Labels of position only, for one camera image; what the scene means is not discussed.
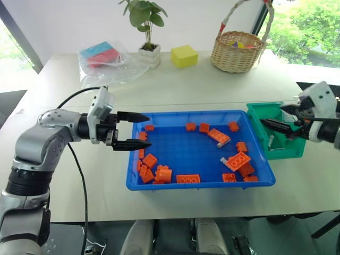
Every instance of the basket handle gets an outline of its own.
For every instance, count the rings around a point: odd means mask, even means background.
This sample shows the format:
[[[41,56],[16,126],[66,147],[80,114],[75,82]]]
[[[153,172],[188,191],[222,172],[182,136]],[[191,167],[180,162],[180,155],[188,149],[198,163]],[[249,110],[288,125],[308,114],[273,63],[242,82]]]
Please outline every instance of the basket handle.
[[[219,28],[219,32],[218,32],[218,35],[217,35],[218,37],[221,36],[224,27],[226,26],[230,16],[233,14],[233,12],[236,10],[236,8],[239,7],[241,4],[243,4],[244,2],[247,2],[247,1],[249,1],[249,0],[239,0],[234,5],[234,7],[231,8],[229,14],[227,15],[227,17],[221,23],[221,26]],[[273,23],[273,19],[274,19],[274,8],[273,8],[273,6],[271,4],[271,0],[263,0],[263,1],[264,1],[265,5],[267,7],[268,12],[269,12],[269,21],[267,23],[266,32],[263,35],[262,40],[261,40],[265,44],[266,41],[267,41],[269,32],[270,32],[271,24]]]

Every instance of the wicker basket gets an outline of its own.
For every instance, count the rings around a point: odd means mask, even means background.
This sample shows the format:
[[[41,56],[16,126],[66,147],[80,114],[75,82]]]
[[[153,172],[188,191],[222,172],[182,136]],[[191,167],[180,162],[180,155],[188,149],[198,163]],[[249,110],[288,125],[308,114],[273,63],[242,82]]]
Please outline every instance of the wicker basket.
[[[231,31],[222,34],[222,31],[229,20],[229,17],[242,3],[249,0],[239,0],[230,10],[228,16],[222,21],[220,30],[215,40],[214,50],[212,51],[211,62],[214,66],[230,73],[243,73],[252,68],[256,59],[260,58],[265,47],[266,40],[274,18],[274,9],[271,0],[265,1],[269,12],[269,21],[266,32],[262,40],[250,33]],[[245,46],[251,45],[252,48],[240,48],[232,46],[232,43],[242,43]]]

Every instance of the potted plant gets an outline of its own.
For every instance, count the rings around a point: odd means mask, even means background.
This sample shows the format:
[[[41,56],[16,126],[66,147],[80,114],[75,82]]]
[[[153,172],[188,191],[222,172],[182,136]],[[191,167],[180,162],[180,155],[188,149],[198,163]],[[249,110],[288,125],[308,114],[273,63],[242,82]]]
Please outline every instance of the potted plant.
[[[144,0],[122,0],[119,4],[127,2],[123,15],[130,11],[130,23],[138,31],[145,33],[146,43],[138,50],[140,59],[150,68],[156,68],[160,63],[160,46],[151,42],[152,25],[164,26],[160,16],[161,12],[168,17],[165,10],[155,2]]]

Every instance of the white plant pot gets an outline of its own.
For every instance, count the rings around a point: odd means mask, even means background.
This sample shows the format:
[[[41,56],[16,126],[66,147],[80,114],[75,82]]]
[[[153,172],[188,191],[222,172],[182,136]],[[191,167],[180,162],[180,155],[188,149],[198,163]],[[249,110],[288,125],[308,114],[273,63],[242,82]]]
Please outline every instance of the white plant pot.
[[[151,69],[155,69],[160,63],[160,46],[151,52],[149,50],[139,49],[139,59],[146,63]]]

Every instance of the blue plastic tray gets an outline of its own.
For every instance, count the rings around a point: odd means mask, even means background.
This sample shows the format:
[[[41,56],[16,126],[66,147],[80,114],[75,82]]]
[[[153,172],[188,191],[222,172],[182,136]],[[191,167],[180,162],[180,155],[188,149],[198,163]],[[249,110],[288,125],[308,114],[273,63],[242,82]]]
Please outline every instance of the blue plastic tray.
[[[127,169],[126,186],[130,190],[160,190],[187,188],[226,188],[252,186],[271,186],[275,183],[273,172],[264,156],[264,152],[253,132],[247,114],[242,110],[219,110],[204,112],[170,112],[145,113],[150,121],[134,123],[132,138],[138,139],[145,125],[154,125],[154,131],[147,131],[147,141],[152,145],[145,150],[158,158],[152,168],[153,174],[157,165],[167,165],[172,169],[172,182],[169,184],[144,184],[137,172],[138,151],[130,152]],[[231,132],[227,126],[236,121],[240,127],[237,132]],[[186,131],[186,123],[196,123],[195,131]],[[218,149],[217,141],[206,133],[198,131],[200,123],[210,124],[210,129],[216,128],[227,134],[231,142]],[[232,173],[219,160],[228,159],[238,153],[236,143],[243,141],[248,148],[247,155],[250,164],[255,169],[259,182],[243,182],[242,176],[236,171],[237,182],[223,182],[222,174]],[[201,183],[176,183],[178,174],[199,174]]]

